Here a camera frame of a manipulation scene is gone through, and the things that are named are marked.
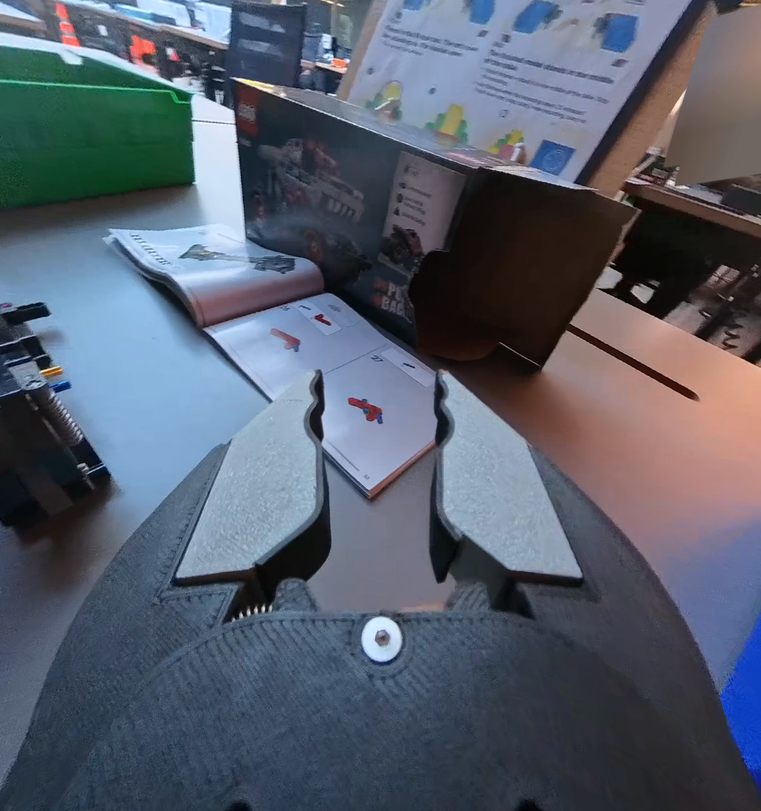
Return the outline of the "open instruction booklet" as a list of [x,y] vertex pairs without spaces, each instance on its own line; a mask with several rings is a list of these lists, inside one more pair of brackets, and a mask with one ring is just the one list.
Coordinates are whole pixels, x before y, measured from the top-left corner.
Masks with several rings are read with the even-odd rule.
[[175,296],[268,400],[319,370],[324,450],[368,497],[435,446],[435,372],[325,292],[311,260],[223,225],[111,228],[104,240]]

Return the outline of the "black display panel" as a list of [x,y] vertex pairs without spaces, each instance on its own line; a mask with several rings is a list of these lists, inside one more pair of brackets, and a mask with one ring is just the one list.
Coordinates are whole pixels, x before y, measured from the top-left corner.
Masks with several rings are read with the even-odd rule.
[[304,3],[232,2],[225,58],[227,78],[297,86],[302,72],[305,17]]

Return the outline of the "green plastic bin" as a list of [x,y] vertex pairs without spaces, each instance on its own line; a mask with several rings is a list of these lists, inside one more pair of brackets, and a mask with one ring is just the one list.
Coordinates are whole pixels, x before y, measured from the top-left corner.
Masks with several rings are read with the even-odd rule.
[[0,210],[191,185],[192,114],[147,74],[0,45]]

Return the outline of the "dark lego set box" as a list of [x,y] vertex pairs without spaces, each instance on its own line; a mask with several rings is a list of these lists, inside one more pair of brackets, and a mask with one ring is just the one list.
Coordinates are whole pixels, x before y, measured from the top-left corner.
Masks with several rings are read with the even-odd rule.
[[422,354],[542,367],[638,214],[333,96],[230,87],[246,237]]

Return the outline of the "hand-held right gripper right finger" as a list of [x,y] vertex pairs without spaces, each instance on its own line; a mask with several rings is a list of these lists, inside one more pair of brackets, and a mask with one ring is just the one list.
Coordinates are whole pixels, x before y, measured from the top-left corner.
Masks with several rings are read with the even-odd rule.
[[436,581],[582,583],[527,441],[445,370],[436,376],[435,415],[429,554]]

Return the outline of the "black lego model assembly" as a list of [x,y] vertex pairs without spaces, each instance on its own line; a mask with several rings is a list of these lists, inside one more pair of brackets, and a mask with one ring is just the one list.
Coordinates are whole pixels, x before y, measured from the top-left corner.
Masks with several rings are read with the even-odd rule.
[[111,473],[60,398],[71,388],[30,327],[43,302],[0,303],[0,523],[28,530],[105,489]]

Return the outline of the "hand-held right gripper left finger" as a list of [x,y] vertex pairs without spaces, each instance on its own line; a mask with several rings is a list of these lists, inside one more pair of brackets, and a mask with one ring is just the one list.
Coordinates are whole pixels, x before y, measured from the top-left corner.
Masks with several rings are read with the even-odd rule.
[[181,585],[308,581],[332,546],[324,379],[310,370],[230,441],[177,566]]

